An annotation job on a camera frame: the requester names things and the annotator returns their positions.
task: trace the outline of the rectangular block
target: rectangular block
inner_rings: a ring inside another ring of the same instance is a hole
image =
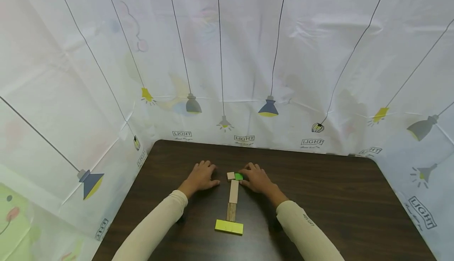
[[[216,220],[214,230],[243,235],[243,224],[228,222],[226,220]]]
[[[236,173],[235,180],[243,180],[243,175],[241,173]]]
[[[229,203],[227,206],[227,221],[235,222],[236,217],[236,204]]]
[[[228,199],[229,203],[237,204],[238,203],[238,180],[232,180],[230,183],[230,197]]]
[[[235,172],[227,172],[227,181],[235,180]]]

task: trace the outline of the lamp print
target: lamp print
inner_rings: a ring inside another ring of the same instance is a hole
[[[139,139],[137,139],[137,136],[134,136],[134,147],[136,150],[140,150],[140,142]]]
[[[0,96],[0,99],[9,106],[28,126],[30,126],[41,138],[43,138],[60,156],[65,159],[69,165],[72,166],[77,171],[77,178],[80,183],[84,184],[84,200],[90,198],[101,186],[102,178],[104,177],[103,173],[91,173],[90,170],[85,171],[84,169],[78,169],[69,159],[67,159],[51,142],[48,141],[38,130],[36,130],[33,125],[30,124],[17,110],[15,110],[9,102],[7,102],[3,97]]]
[[[219,21],[219,54],[220,54],[220,59],[221,59],[221,94],[222,94],[222,120],[219,122],[219,124],[216,124],[216,126],[220,126],[219,130],[224,130],[224,133],[227,132],[227,129],[229,131],[234,128],[232,124],[230,124],[229,121],[227,121],[226,117],[226,112],[224,108],[224,81],[223,81],[223,75],[222,75],[222,38],[221,38],[221,9],[219,6],[219,0],[218,0],[218,21]]]
[[[219,124],[216,124],[216,126],[220,126],[219,130],[224,130],[224,133],[227,132],[227,129],[229,131],[231,131],[232,128],[235,129],[235,127],[233,127],[232,124],[230,124],[230,122],[227,121],[227,118],[225,115],[222,116],[222,120],[219,122]]]
[[[328,118],[328,114],[329,114],[329,109],[331,108],[331,103],[333,102],[333,97],[334,97],[334,92],[336,90],[336,87],[337,87],[337,84],[339,83],[339,80],[341,79],[341,76],[342,74],[344,73],[344,70],[345,68],[347,67],[348,65],[348,62],[350,61],[350,59],[352,58],[352,55],[353,53],[355,53],[355,49],[356,47],[358,46],[359,42],[361,41],[361,39],[363,38],[364,34],[366,33],[366,31],[368,30],[368,28],[370,28],[370,25],[372,24],[372,20],[374,19],[374,15],[375,15],[375,12],[377,11],[377,8],[378,6],[380,5],[380,1],[381,0],[378,0],[377,2],[377,5],[375,6],[375,9],[374,9],[374,12],[372,13],[372,16],[370,17],[370,21],[368,23],[368,26],[366,27],[366,29],[364,30],[364,32],[361,34],[361,36],[359,37],[358,41],[356,42],[355,46],[353,47],[353,50],[352,52],[350,53],[350,56],[349,58],[347,59],[347,62],[345,63],[339,77],[337,78],[337,82],[336,84],[334,85],[334,89],[333,89],[333,92],[331,94],[331,100],[329,100],[329,106],[328,106],[328,111],[326,111],[326,116],[325,118],[323,119],[323,121],[321,123],[315,123],[313,124],[313,127],[312,127],[312,132],[316,132],[316,133],[320,133],[320,132],[323,132],[323,130],[325,130],[325,127],[323,126],[323,122],[325,122],[326,118]]]
[[[385,107],[382,107],[379,109],[379,111],[377,112],[377,114],[372,118],[372,120],[368,121],[368,124],[367,126],[374,126],[378,123],[380,123],[380,120],[384,120],[385,119],[385,116],[389,110],[388,106],[391,104],[391,102],[394,100],[394,98],[397,96],[397,94],[402,90],[402,88],[405,86],[405,84],[407,84],[408,80],[411,78],[411,76],[413,76],[413,73],[416,72],[416,70],[419,68],[419,66],[421,65],[421,63],[423,63],[423,61],[426,59],[426,57],[429,55],[429,53],[432,51],[432,49],[437,45],[437,43],[439,42],[439,40],[443,37],[443,35],[448,31],[448,28],[449,26],[454,22],[454,19],[451,20],[451,22],[448,24],[448,26],[446,27],[446,29],[442,32],[442,34],[440,35],[440,37],[438,37],[438,39],[435,41],[435,43],[432,45],[432,47],[428,50],[428,52],[424,55],[424,57],[422,58],[422,60],[419,62],[419,64],[415,67],[415,69],[413,70],[413,72],[408,76],[408,78],[405,80],[405,82],[402,84],[402,86],[398,89],[397,93],[394,94],[394,96],[392,97],[392,99],[389,101],[389,103],[385,106]],[[437,120],[438,120],[438,116],[434,115],[433,117],[429,117],[428,118],[428,122],[434,122],[433,124],[436,124],[437,123]]]
[[[415,179],[412,182],[418,182],[418,188],[421,186],[421,183],[428,189],[427,183],[430,174],[434,169],[436,169],[438,164],[432,165],[430,168],[412,168],[415,173],[411,173],[411,176],[415,176]]]
[[[274,97],[272,96],[272,94],[273,94],[273,83],[274,83],[274,67],[276,65],[277,48],[279,46],[279,31],[281,28],[281,18],[283,16],[283,8],[284,8],[284,0],[281,5],[281,14],[279,15],[279,24],[277,26],[276,52],[274,54],[274,63],[273,63],[273,69],[272,69],[272,73],[271,73],[271,91],[270,91],[270,95],[266,98],[265,105],[258,112],[258,114],[260,114],[264,117],[274,117],[274,116],[279,115],[276,107],[274,106],[274,103],[276,101],[274,100]]]
[[[186,102],[186,112],[189,112],[192,114],[200,114],[201,113],[200,105],[197,102],[194,94],[192,94],[191,84],[189,84],[188,67],[186,66],[186,58],[184,57],[183,43],[181,41],[180,29],[178,27],[178,22],[177,22],[177,14],[175,13],[175,6],[173,5],[173,0],[170,0],[170,1],[171,1],[171,6],[173,8],[173,16],[175,17],[175,24],[177,26],[178,37],[180,39],[181,54],[183,55],[184,68],[186,70],[186,78],[188,79],[189,94],[188,94],[188,102]]]
[[[320,133],[323,130],[325,130],[325,126],[323,126],[322,124],[320,124],[320,123],[313,124],[312,132]]]
[[[450,108],[454,102],[452,102],[450,105],[448,105],[447,108],[445,108],[442,112],[440,112],[438,115],[432,115],[427,117],[427,120],[421,120],[416,123],[411,124],[407,130],[412,134],[413,138],[415,138],[417,141],[421,141],[424,139],[428,133],[430,133],[430,130],[432,130],[432,126],[437,124],[437,120],[439,116],[445,112],[448,108]]]
[[[146,88],[142,88],[142,99],[146,104],[156,105],[156,100],[153,99],[150,92]]]

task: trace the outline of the fabric backdrop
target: fabric backdrop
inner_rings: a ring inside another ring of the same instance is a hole
[[[158,139],[369,157],[451,260],[453,2],[0,0],[0,260],[90,260]]]

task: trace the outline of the person's right hand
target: person's right hand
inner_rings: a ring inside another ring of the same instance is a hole
[[[246,186],[256,193],[269,192],[276,187],[276,184],[272,183],[264,169],[260,168],[259,165],[249,162],[239,173],[246,175],[249,179],[240,180],[240,184]]]

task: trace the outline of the arm sleeve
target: arm sleeve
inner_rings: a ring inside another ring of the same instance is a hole
[[[281,203],[277,219],[305,261],[344,261],[334,244],[293,201]]]
[[[170,227],[183,215],[188,198],[173,191],[126,238],[112,261],[147,261]]]

